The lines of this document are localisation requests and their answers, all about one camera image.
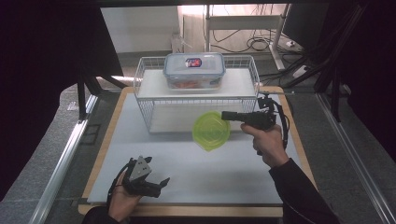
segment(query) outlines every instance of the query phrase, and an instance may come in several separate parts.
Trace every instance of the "sticker on lid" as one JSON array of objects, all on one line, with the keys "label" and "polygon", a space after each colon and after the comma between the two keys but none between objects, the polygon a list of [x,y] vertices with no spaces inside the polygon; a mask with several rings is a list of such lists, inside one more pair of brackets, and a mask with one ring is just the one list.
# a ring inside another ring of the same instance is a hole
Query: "sticker on lid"
[{"label": "sticker on lid", "polygon": [[186,60],[187,67],[201,67],[202,60],[200,58],[189,58]]}]

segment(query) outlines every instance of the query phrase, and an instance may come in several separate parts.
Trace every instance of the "plastic food container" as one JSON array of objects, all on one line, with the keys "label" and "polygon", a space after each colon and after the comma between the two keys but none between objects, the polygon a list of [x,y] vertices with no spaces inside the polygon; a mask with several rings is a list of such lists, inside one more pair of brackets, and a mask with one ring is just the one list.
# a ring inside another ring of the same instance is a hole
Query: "plastic food container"
[{"label": "plastic food container", "polygon": [[163,74],[173,90],[218,89],[225,73],[220,53],[173,53],[165,58]]}]

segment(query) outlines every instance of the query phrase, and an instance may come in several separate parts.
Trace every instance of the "person's right hand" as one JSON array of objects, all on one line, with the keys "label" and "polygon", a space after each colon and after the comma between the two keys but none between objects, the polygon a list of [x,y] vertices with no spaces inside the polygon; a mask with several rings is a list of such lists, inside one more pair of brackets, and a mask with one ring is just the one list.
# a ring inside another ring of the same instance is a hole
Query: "person's right hand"
[{"label": "person's right hand", "polygon": [[243,123],[241,129],[244,133],[254,137],[253,148],[262,153],[262,160],[271,168],[289,161],[289,156],[283,148],[282,132],[279,125],[276,124],[270,130],[262,131]]}]

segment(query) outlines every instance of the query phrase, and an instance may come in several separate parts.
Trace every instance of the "wire basket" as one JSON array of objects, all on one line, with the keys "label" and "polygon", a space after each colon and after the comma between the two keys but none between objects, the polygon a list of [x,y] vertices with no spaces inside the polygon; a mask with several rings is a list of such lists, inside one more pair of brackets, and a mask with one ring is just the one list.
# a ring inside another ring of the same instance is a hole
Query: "wire basket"
[{"label": "wire basket", "polygon": [[[191,132],[207,111],[253,111],[259,76],[253,57],[224,56],[226,73],[218,90],[171,90],[163,75],[165,57],[143,57],[134,76],[134,95],[150,133]],[[232,130],[240,130],[232,123]]]}]

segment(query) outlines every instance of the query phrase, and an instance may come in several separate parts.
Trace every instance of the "green plastic lid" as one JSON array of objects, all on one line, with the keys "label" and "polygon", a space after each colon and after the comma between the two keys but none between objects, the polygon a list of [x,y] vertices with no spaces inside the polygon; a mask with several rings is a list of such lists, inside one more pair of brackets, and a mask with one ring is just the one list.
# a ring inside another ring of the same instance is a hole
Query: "green plastic lid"
[{"label": "green plastic lid", "polygon": [[206,151],[221,147],[230,136],[230,121],[221,119],[217,111],[201,115],[192,128],[192,138]]}]

